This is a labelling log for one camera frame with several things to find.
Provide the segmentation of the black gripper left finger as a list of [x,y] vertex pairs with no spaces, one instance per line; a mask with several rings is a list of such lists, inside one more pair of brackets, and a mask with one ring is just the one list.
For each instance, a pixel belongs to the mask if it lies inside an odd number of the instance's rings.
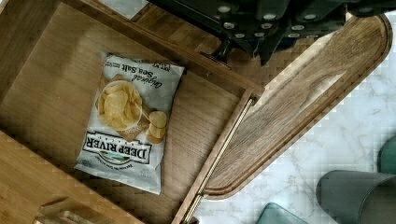
[[212,34],[221,42],[230,40],[250,58],[260,57],[260,43],[271,23],[256,18],[256,0],[148,0],[184,21]]

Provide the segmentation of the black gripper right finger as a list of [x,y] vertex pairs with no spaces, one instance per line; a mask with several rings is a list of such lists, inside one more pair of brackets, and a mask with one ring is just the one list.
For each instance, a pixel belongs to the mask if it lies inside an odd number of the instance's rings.
[[271,23],[260,43],[261,65],[298,38],[318,38],[340,29],[346,14],[373,17],[395,10],[395,0],[260,0],[260,20]]

